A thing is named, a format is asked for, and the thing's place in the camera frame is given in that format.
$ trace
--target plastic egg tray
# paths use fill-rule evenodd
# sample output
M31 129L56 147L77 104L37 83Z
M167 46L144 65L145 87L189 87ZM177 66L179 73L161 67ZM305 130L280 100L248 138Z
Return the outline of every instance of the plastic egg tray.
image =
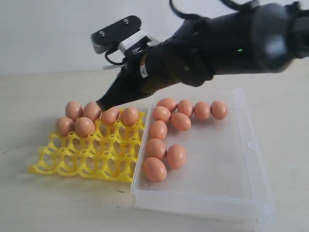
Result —
M132 182L144 131L145 113L139 112L139 116L139 120L131 127L125 126L120 120L112 125L104 125L97 119L95 132L87 138L73 131L66 137L51 132L48 146L39 148L39 160L29 166L28 172Z

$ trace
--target white wall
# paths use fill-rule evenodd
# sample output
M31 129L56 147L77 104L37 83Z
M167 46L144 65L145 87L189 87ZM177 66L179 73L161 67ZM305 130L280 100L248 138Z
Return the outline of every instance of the white wall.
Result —
M231 12L218 0L174 2L182 11L209 17ZM309 8L309 0L302 2ZM168 0L0 0L0 74L101 70L108 63L93 51L90 35L131 14L161 40L182 23Z

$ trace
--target plastic box lid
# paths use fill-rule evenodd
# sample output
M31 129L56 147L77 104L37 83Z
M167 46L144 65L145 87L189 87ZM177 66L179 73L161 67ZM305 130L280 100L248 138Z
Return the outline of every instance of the plastic box lid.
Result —
M185 166L169 170L165 181L150 182L142 163L148 157L146 143L153 122L152 110L162 98L189 99L193 104L215 100L228 105L228 117L201 122L192 116L189 131L176 131L168 124L164 142L169 148L181 144L187 150ZM263 168L244 92L170 91L152 97L131 191L136 207L206 216L256 218L254 230L267 231L275 210Z

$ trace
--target transparent plastic box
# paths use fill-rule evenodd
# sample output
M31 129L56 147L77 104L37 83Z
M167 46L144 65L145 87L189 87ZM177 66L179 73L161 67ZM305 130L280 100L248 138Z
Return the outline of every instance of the transparent plastic box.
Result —
M193 104L224 101L228 105L228 117L222 121L211 117L201 122L192 116L192 127L185 132L176 131L169 124L165 143L168 148L182 144L187 150L187 162L180 169L168 169L165 181L153 183L144 176L142 164L148 157L146 143L153 122L152 110L166 97L177 101L189 99ZM154 94L131 191L138 208L198 217L253 218L255 224L251 231L268 231L275 209L242 89Z

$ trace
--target egg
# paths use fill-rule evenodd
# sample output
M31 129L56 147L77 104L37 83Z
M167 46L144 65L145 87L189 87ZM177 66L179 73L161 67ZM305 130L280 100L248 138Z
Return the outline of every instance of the egg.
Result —
M96 127L91 119L80 117L75 122L75 130L77 135L85 138L88 134L95 132Z
M84 117L91 119L93 122L100 118L101 109L95 101L89 102L84 107Z
M120 110L116 106L108 109L107 111L102 112L101 121L106 125L113 124L120 115Z
M165 143L161 139L153 138L147 143L147 153L150 157L164 160L167 149Z
M153 117L155 120L161 120L164 121L165 123L168 123L170 121L170 116L171 113L168 110L168 108L164 107L164 106L157 106L154 110L153 110Z
M211 107L206 102L199 101L194 106L194 114L201 121L207 120L211 115Z
M68 136L68 133L75 131L75 123L68 117L61 117L56 122L56 131L61 136Z
M183 113L174 113L170 121L174 128L179 131L187 131L191 128L190 118Z
M150 125L150 137L164 140L168 133L168 127L164 121L158 120Z
M166 161L172 169L179 169L184 166L187 160L187 151L180 144L171 146L166 154Z
M178 103L178 112L191 117L193 114L193 104L189 100L181 100Z
M84 111L82 105L76 101L71 101L66 105L65 114L66 117L69 117L75 122L76 119L84 115Z
M134 107L128 107L123 110L121 120L125 126L132 126L139 120L139 112Z
M155 157L145 159L143 171L145 176L153 182L164 181L168 173L164 163Z
M211 114L217 120L227 117L227 105L223 101L214 101L211 104Z
M164 98L158 101L156 106L164 106L172 113L177 109L177 102L173 98Z

